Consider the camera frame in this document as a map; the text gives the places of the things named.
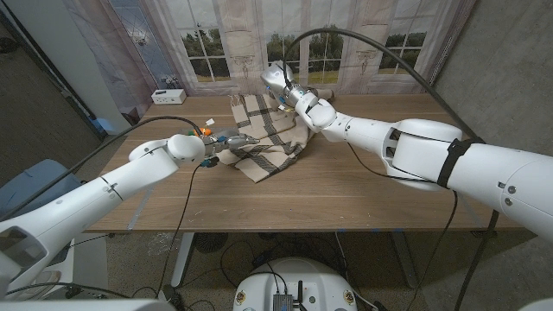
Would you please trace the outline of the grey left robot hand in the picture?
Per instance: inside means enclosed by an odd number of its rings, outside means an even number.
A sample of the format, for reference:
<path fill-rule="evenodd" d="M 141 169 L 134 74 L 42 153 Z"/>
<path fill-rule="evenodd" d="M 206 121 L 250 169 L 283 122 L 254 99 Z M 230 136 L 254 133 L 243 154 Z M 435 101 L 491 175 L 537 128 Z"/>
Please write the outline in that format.
<path fill-rule="evenodd" d="M 245 145 L 260 143 L 260 140 L 253 136 L 232 130 L 226 130 L 207 136 L 202 135 L 200 139 L 206 148 L 206 159 L 215 157 L 219 152 L 225 149 L 239 149 Z"/>

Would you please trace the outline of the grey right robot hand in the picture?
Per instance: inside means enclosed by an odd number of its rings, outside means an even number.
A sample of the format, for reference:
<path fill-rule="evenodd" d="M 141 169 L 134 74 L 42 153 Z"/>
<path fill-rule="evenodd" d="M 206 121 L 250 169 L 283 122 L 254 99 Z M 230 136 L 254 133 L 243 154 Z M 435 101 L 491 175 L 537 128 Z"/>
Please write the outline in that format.
<path fill-rule="evenodd" d="M 293 79 L 292 70 L 281 60 L 273 61 L 261 75 L 261 80 L 269 88 L 275 99 L 285 106 L 295 108 L 299 102 L 309 105 L 316 101 L 316 96 Z"/>

